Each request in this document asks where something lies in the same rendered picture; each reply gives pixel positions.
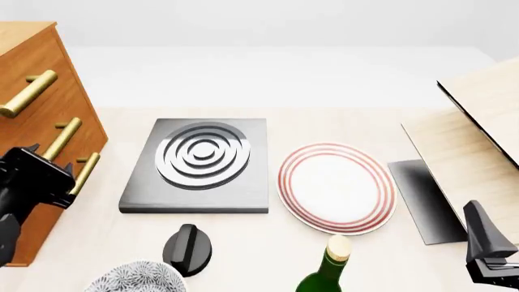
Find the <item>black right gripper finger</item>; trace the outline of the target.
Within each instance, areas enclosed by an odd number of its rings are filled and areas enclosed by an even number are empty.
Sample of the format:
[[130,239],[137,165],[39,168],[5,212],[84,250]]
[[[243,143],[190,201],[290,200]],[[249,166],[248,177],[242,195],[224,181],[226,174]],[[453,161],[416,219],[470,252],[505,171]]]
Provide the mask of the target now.
[[505,259],[519,252],[519,248],[496,228],[477,200],[469,201],[463,211],[468,235],[466,262]]

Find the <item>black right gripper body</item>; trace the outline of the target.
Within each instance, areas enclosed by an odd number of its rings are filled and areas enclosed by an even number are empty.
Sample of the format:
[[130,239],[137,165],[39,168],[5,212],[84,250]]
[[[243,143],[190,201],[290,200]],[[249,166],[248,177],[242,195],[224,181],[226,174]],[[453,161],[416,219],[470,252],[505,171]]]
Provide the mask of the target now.
[[467,251],[466,269],[475,284],[519,288],[519,263],[508,262],[507,258],[517,252],[497,252],[476,255]]

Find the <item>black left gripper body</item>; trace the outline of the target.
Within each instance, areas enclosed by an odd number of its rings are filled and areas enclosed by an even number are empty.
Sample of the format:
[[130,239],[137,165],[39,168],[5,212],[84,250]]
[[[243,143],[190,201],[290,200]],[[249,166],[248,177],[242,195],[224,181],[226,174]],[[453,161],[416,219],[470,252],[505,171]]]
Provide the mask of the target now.
[[64,168],[25,148],[11,148],[0,157],[0,191],[16,199],[66,209],[75,201],[69,194],[74,186],[75,178]]

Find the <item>wooden cabinet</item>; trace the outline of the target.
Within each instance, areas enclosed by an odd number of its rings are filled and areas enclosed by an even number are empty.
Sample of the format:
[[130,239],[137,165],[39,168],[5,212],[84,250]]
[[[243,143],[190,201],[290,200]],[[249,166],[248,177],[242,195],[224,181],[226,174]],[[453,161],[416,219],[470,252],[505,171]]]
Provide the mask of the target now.
[[56,24],[0,21],[0,267],[26,267],[108,137]]

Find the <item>pale wooden wine rack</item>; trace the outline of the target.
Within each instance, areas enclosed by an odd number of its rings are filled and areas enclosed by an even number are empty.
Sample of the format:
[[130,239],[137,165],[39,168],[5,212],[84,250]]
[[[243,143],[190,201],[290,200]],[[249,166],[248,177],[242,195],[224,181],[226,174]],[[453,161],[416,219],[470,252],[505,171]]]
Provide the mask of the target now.
[[453,108],[401,126],[461,224],[477,200],[519,246],[519,56],[437,87]]

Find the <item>patterned black and white bowl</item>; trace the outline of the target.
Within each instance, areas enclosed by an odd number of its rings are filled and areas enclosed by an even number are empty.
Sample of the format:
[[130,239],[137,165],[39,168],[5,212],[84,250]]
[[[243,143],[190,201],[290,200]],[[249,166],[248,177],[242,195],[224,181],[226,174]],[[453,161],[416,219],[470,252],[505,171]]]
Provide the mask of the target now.
[[121,264],[95,279],[83,292],[188,292],[182,275],[163,262]]

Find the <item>round black stove knob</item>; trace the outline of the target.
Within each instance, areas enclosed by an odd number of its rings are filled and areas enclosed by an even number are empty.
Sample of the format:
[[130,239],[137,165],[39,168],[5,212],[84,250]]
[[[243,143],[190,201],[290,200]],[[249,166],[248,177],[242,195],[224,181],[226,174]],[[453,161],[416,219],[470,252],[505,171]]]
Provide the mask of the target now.
[[202,272],[212,257],[210,238],[196,225],[184,224],[166,242],[163,262],[176,269],[182,277]]

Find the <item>white plate with red rings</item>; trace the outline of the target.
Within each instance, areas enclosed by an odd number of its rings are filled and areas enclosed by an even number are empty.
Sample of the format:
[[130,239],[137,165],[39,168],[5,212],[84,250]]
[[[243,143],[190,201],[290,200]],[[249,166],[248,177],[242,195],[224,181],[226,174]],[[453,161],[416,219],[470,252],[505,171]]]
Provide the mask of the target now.
[[303,145],[277,173],[281,202],[302,223],[330,234],[361,235],[390,220],[397,187],[368,152],[347,144]]

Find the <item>green wine bottle with cork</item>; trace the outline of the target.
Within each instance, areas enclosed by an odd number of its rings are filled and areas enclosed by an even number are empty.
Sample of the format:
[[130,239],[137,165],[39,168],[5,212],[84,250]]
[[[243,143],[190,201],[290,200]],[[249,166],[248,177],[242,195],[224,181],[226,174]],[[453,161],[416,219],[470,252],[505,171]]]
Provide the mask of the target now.
[[327,242],[318,271],[302,279],[295,292],[341,292],[339,279],[351,252],[351,241],[346,236],[333,235]]

